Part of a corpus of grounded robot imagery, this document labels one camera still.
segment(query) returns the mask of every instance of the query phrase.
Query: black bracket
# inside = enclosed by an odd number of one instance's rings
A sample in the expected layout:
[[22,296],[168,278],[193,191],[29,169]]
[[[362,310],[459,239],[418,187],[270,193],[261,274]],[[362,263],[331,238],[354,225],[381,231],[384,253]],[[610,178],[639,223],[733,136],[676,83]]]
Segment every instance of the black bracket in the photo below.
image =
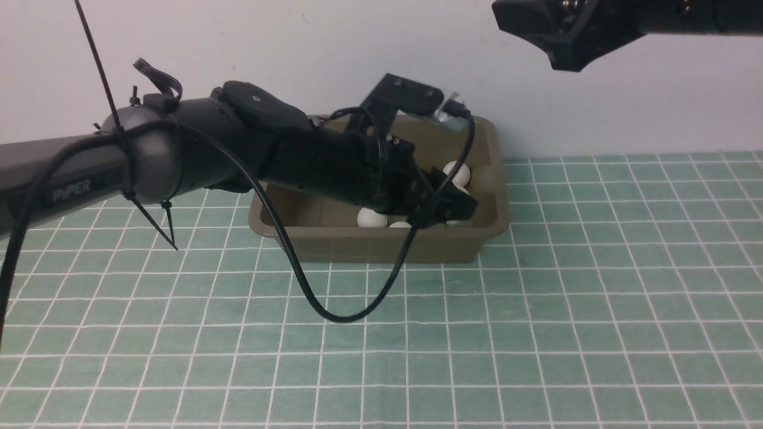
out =
[[588,64],[643,36],[619,0],[495,0],[498,28],[549,56],[555,70],[580,72]]
[[[433,86],[388,73],[360,107],[374,116],[378,135],[384,139],[392,129],[398,111],[423,118],[433,115],[444,100],[443,92]],[[355,113],[350,116],[346,130],[365,134],[371,126],[368,115]]]

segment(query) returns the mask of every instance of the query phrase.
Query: plastic tray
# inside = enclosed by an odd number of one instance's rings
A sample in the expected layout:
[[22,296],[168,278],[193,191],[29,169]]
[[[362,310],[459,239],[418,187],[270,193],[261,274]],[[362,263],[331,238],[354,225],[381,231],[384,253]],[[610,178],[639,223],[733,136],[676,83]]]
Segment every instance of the plastic tray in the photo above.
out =
[[[497,132],[490,121],[475,119],[475,143],[466,160],[472,180],[466,189],[479,201],[477,211],[466,226],[437,225],[419,231],[408,253],[408,263],[470,263],[487,239],[502,234],[509,226]],[[466,139],[466,132],[448,132],[408,116],[398,117],[391,133],[416,144],[415,158],[424,169],[442,169],[458,157]],[[267,185],[266,191],[301,261],[393,263],[397,259],[407,228],[361,228],[356,223],[356,206],[276,185]],[[392,217],[390,223],[397,220],[403,219]],[[278,240],[272,219],[256,196],[249,224],[258,235]]]

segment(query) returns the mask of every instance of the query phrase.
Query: robotic arm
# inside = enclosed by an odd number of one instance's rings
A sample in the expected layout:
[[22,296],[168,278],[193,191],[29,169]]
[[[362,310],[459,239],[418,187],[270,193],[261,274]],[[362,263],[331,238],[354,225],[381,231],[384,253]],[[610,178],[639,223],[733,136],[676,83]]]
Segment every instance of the robotic arm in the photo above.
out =
[[[142,60],[136,67],[153,70]],[[152,80],[157,76],[148,74]],[[145,95],[143,101],[134,94],[130,106],[118,110],[121,126],[129,131],[165,121],[178,127],[130,139],[124,151],[109,117],[96,134],[113,144],[67,160],[47,183],[33,224],[120,192],[140,204],[155,204],[199,188],[251,190],[234,164],[200,142],[197,134],[184,131],[191,128],[234,152],[264,182],[412,217],[431,196],[429,189],[440,186],[446,176],[439,170],[423,171],[414,161],[413,144],[388,137],[396,114],[404,111],[453,131],[467,125],[456,116],[466,110],[455,98],[393,75],[385,76],[360,108],[340,111],[355,112],[342,132],[322,127],[323,120],[309,118],[250,83],[226,82],[208,98],[182,101],[162,89],[165,93]],[[373,135],[367,132],[370,127]],[[0,146],[0,238],[8,236],[18,219],[37,172],[66,145],[86,137]],[[476,205],[448,183],[422,226],[469,219]]]
[[652,33],[763,35],[759,0],[496,0],[493,13],[571,72]]

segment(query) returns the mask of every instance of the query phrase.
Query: green grid mat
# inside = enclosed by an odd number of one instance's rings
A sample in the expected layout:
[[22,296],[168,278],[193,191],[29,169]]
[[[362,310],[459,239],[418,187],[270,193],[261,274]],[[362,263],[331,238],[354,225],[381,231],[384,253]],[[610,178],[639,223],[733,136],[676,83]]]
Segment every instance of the green grid mat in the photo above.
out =
[[[27,236],[0,426],[760,429],[762,160],[507,160],[510,230],[351,325],[251,195],[178,198],[179,252],[110,200]],[[305,264],[339,313],[388,268]]]

